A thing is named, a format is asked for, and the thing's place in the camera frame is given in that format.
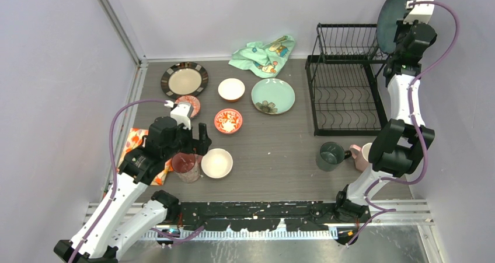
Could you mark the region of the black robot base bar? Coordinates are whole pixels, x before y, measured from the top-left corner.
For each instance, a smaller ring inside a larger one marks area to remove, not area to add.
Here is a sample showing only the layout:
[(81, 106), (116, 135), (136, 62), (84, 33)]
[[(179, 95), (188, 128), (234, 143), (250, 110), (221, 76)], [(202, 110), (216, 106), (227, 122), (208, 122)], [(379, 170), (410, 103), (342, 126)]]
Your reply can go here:
[(276, 201), (276, 202), (183, 202), (174, 219), (163, 225), (179, 225), (187, 230), (204, 227), (206, 231), (235, 232), (274, 231), (284, 225), (288, 232), (323, 231), (327, 224), (354, 226), (371, 217), (368, 209), (359, 219), (337, 211), (334, 202)]

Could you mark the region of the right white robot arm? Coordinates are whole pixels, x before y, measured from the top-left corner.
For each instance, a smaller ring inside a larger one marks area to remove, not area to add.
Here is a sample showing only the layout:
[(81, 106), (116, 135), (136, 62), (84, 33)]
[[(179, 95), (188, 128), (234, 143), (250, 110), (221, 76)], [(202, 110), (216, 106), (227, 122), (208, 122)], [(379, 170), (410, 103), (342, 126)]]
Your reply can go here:
[(401, 183), (402, 176), (412, 174), (426, 157), (435, 132), (426, 127), (420, 114), (418, 76), (420, 60), (436, 38), (435, 30), (425, 22), (377, 26), (378, 45), (389, 55), (384, 77), (391, 98), (391, 118), (370, 147), (367, 168), (338, 192), (333, 207), (338, 221), (359, 220), (382, 187), (391, 181)]

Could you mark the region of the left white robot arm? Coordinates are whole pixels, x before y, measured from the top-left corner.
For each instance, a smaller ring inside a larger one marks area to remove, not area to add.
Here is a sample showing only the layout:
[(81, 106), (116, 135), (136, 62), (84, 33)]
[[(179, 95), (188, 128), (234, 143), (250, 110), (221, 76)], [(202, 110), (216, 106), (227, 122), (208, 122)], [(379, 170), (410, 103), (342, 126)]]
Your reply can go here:
[(212, 144), (205, 123), (193, 130), (172, 117), (158, 117), (142, 142), (124, 156), (116, 180), (93, 215), (76, 235), (59, 240), (54, 253), (64, 262), (118, 262), (148, 230), (171, 225), (181, 213), (179, 200), (159, 190), (128, 221), (124, 215), (178, 153), (205, 155)]

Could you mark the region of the black rimmed cream plate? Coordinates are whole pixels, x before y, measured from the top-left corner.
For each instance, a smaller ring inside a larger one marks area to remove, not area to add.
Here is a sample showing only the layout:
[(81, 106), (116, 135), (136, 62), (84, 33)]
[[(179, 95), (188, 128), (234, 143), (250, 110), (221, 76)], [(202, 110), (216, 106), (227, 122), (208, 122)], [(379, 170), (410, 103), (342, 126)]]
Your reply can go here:
[(170, 98), (198, 96), (207, 87), (209, 74), (196, 62), (180, 62), (169, 67), (161, 77), (161, 89)]

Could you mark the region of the dark blue floral plate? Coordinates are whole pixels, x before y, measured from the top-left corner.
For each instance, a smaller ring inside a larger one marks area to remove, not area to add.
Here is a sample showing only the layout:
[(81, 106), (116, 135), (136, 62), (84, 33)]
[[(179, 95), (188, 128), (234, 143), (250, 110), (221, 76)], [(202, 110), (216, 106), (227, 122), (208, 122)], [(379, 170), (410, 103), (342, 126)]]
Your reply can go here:
[(377, 21), (377, 43), (383, 53), (391, 54), (395, 50), (397, 21), (406, 13), (409, 0), (386, 0), (382, 5)]

